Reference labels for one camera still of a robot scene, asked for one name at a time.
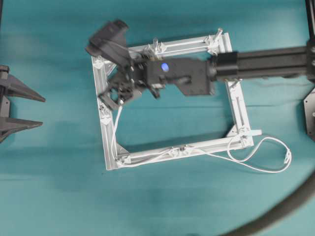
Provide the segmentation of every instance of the black bracket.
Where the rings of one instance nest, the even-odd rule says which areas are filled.
[[[304,99],[306,131],[315,141],[315,89]]]
[[[307,78],[315,83],[315,38],[310,38],[306,45]]]
[[[102,56],[122,68],[130,66],[131,57],[124,36],[127,29],[128,26],[121,20],[108,22],[90,38],[86,51],[94,57]]]

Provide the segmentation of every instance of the table surface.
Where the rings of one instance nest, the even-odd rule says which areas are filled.
[[[43,121],[0,145],[0,235],[214,236],[254,219],[315,168],[305,134],[305,77],[243,82],[253,129],[285,141],[292,166],[256,173],[208,156],[106,171],[89,36],[107,20],[129,25],[129,45],[229,32],[234,50],[305,45],[304,0],[4,1],[0,64],[43,95],[11,98],[11,116]],[[126,106],[117,137],[130,151],[223,137],[232,125],[224,85],[214,97],[175,87]],[[235,152],[242,157],[249,150]],[[251,163],[276,168],[285,151],[262,145]],[[310,235],[315,200],[263,236]]]

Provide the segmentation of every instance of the black metal beam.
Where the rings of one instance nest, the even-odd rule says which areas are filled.
[[[315,89],[304,99],[306,131],[315,141]]]
[[[1,27],[1,18],[2,18],[2,7],[3,7],[3,0],[0,0],[0,27]]]
[[[307,48],[295,47],[249,53],[218,54],[216,79],[221,81],[307,74]]]
[[[309,23],[310,38],[314,38],[315,37],[315,16],[314,16],[315,0],[305,0],[305,4],[306,4],[307,19]]]

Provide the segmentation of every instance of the black mount plate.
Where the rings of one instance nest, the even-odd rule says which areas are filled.
[[[306,131],[315,141],[315,89],[304,99]]]

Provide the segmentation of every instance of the screw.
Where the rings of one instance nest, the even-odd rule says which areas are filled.
[[[235,79],[236,81],[231,85],[230,89],[234,90],[235,87],[243,80],[243,79]]]
[[[219,37],[222,35],[223,29],[222,28],[218,28],[218,32],[216,34],[216,36],[214,37],[214,41],[217,41],[219,39]]]
[[[153,50],[154,50],[154,52],[158,51],[158,39],[157,38],[153,39]]]

